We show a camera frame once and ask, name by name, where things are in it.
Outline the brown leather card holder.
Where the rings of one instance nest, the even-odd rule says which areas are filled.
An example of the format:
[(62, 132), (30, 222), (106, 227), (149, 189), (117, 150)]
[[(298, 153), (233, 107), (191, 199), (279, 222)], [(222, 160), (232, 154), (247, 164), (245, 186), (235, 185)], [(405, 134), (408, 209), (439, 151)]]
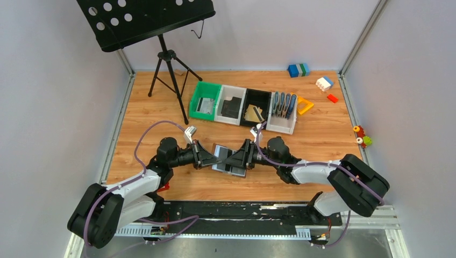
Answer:
[[(229, 157), (233, 154), (232, 149), (219, 145), (219, 144), (213, 144), (212, 151), (213, 151), (213, 155), (218, 157), (220, 160), (225, 160), (227, 157)], [(233, 167), (233, 166), (228, 165), (223, 162), (212, 165), (211, 169), (221, 172), (221, 173), (229, 174), (229, 175), (236, 176), (236, 177), (242, 177), (242, 178), (246, 177), (246, 172), (247, 172), (246, 169)]]

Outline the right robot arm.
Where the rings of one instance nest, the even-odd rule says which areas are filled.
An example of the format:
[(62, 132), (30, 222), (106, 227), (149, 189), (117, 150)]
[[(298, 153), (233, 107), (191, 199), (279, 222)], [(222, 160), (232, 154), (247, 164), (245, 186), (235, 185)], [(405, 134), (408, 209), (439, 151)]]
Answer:
[(247, 139), (223, 163), (240, 169), (253, 169), (257, 164), (271, 166), (287, 184), (332, 186), (333, 191), (316, 193), (308, 204), (307, 217), (317, 225), (345, 211), (370, 217), (378, 206), (384, 205), (383, 198), (390, 189), (384, 177), (353, 154), (346, 154), (340, 160), (309, 162), (291, 155), (281, 137), (269, 139), (265, 148)]

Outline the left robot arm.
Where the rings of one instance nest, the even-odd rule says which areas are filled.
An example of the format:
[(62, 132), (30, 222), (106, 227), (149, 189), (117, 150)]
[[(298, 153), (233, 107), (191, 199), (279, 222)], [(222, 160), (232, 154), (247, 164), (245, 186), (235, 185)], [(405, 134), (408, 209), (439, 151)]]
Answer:
[(91, 246), (103, 248), (119, 228), (142, 218), (163, 220), (164, 199), (157, 191), (170, 181), (175, 167), (192, 164), (201, 169), (220, 162), (198, 140), (180, 148), (175, 138), (163, 138), (156, 156), (138, 175), (105, 187), (90, 185), (70, 216), (67, 229)]

